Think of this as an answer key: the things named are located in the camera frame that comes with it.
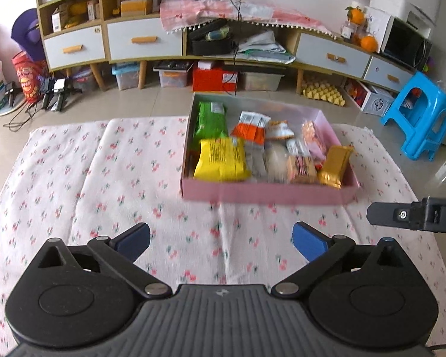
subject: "cabinet leg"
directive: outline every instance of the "cabinet leg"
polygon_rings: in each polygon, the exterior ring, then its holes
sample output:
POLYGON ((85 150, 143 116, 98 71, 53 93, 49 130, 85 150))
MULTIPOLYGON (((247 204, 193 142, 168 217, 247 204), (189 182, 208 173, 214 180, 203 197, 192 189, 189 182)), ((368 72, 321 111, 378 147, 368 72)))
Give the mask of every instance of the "cabinet leg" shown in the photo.
POLYGON ((139 68, 139 90, 142 90, 145 86, 145 75, 147 73, 147 62, 140 62, 139 68))
POLYGON ((297 70, 296 94, 302 94, 302 80, 304 78, 304 70, 297 70))
POLYGON ((99 71, 98 65, 96 63, 91 63, 89 66, 91 67, 91 71, 93 72, 94 78, 96 79, 99 88, 101 89, 101 91, 105 91, 106 85, 104 84, 104 80, 101 75, 101 71, 99 71))

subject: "pink box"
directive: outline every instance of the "pink box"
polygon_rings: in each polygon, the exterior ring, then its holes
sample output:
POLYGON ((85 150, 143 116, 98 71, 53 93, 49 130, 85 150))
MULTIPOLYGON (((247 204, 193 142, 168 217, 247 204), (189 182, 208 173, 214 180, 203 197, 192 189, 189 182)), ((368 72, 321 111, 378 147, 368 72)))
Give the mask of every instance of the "pink box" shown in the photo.
POLYGON ((287 120, 290 128, 300 133, 303 120, 313 120, 328 146, 340 145, 322 111, 262 99, 195 93, 187 125, 181 191, 185 200, 222 203, 257 203, 279 205, 342 205, 350 203, 360 188, 351 167, 347 168, 341 189, 318 184, 273 184, 252 182, 206 182, 193 179, 191 170, 196 162, 189 150, 193 137, 199 102, 220 102, 227 108, 228 132, 238 123, 241 111, 253 111, 273 120, 287 120))

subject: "pink cloth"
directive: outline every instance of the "pink cloth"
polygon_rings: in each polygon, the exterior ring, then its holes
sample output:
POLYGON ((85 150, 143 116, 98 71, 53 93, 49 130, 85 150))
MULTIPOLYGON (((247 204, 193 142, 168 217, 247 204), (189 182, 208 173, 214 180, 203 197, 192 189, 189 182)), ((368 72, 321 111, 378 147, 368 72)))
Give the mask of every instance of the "pink cloth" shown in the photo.
POLYGON ((138 222, 151 228, 150 247, 136 265, 168 283, 268 287, 307 261, 291 242, 305 221, 328 236, 376 244, 392 236, 408 253, 439 302, 429 343, 446 343, 446 269, 433 233, 373 227, 372 201, 412 202, 415 196, 369 132, 335 125, 362 188, 345 206, 280 206, 188 202, 179 194, 187 118, 130 118, 42 127, 31 133, 0 194, 0 352, 15 340, 5 302, 50 237, 84 245, 115 237, 138 222))
MULTIPOLYGON (((280 7, 271 2, 241 2, 241 16, 243 21, 298 26, 331 34, 319 20, 312 19, 296 9, 280 7)), ((167 32, 218 18, 237 20, 238 10, 229 0, 163 0, 160 4, 160 20, 167 32)))

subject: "microwave oven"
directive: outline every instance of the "microwave oven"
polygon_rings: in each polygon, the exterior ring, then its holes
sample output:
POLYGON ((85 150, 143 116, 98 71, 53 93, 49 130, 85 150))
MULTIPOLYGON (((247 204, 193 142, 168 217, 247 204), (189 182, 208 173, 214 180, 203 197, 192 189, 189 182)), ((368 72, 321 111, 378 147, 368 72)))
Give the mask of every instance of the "microwave oven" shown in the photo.
POLYGON ((378 53, 405 67, 423 71, 431 42, 397 17, 372 7, 365 9, 367 32, 377 40, 378 53))

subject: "red box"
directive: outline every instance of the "red box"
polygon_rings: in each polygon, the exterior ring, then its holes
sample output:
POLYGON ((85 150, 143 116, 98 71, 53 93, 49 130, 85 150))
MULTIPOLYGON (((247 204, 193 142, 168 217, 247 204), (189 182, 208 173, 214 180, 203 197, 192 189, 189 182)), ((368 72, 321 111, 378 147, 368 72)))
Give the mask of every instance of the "red box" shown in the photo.
POLYGON ((195 68, 193 73, 194 91, 228 91, 236 90, 238 73, 224 71, 222 68, 201 70, 195 68))

